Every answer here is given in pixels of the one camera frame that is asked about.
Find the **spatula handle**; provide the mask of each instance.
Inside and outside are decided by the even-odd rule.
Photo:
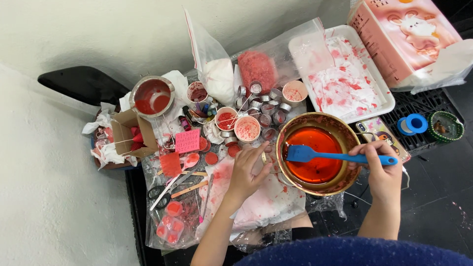
[[[366,163],[366,164],[368,163],[368,160],[366,159],[366,155],[364,154],[350,156],[348,154],[341,154],[341,153],[318,153],[317,156],[324,157],[324,158],[352,161],[352,162],[357,162],[357,163]],[[379,160],[381,161],[381,165],[397,164],[397,158],[386,156],[386,155],[378,155],[378,157],[379,157]]]

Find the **tape roll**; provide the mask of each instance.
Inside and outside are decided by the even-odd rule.
[[[427,119],[419,114],[410,114],[397,122],[397,129],[406,136],[424,133],[427,127]]]

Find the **black scissors handle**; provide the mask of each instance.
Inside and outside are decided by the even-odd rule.
[[[164,189],[165,189],[164,186],[155,186],[151,188],[148,191],[148,199],[155,200],[159,198],[159,195],[161,194],[161,192],[164,191]],[[164,194],[161,200],[156,205],[156,209],[158,210],[164,209],[170,201],[171,201],[171,194],[170,193]]]

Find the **black floor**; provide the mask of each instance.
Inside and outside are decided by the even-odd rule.
[[[448,92],[466,119],[466,134],[459,141],[413,157],[406,167],[410,188],[402,191],[399,239],[447,248],[473,257],[473,75],[468,83]],[[368,179],[362,177],[347,192],[360,195]],[[368,191],[362,196],[371,202]],[[358,233],[369,205],[345,194],[347,221],[337,212],[310,214],[321,235],[351,236]]]

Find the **smartphone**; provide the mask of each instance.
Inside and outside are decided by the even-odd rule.
[[[355,126],[361,133],[374,133],[380,140],[387,142],[389,146],[391,146],[391,148],[393,148],[397,155],[403,160],[403,163],[411,159],[411,155],[399,143],[399,141],[396,139],[396,136],[394,136],[394,134],[389,130],[389,128],[384,124],[383,120],[379,116],[357,122]],[[371,134],[363,134],[362,136],[368,142],[373,142],[376,140]]]

